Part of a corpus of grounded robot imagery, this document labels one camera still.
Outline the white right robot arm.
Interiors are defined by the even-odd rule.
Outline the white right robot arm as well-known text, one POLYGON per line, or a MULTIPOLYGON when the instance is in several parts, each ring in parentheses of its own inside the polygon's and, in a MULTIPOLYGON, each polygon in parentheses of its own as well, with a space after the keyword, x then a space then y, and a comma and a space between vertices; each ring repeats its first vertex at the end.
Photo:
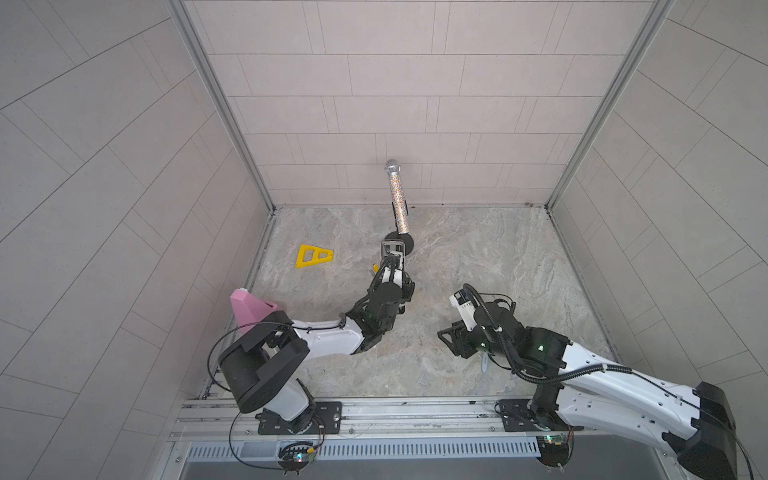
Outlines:
POLYGON ((461 318, 438 336, 457 357, 506 360, 536 387, 526 420, 544 431, 600 430, 671 454, 701 479, 738 476, 736 422, 725 392, 675 384, 604 358, 552 330, 525 326, 507 298, 464 288, 450 297, 461 318))

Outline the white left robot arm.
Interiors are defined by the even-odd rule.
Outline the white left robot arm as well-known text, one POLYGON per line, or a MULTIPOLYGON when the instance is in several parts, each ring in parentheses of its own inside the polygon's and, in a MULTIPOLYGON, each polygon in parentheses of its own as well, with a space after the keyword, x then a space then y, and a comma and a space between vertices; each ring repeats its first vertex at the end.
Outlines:
POLYGON ((302 363, 332 355, 355 355, 376 346, 405 312, 415 290, 407 278, 374 281, 367 294, 338 320, 292 320, 275 304, 245 289, 230 296, 242 335, 217 361, 242 413, 263 409, 302 433, 317 410, 308 388, 295 377, 302 363))

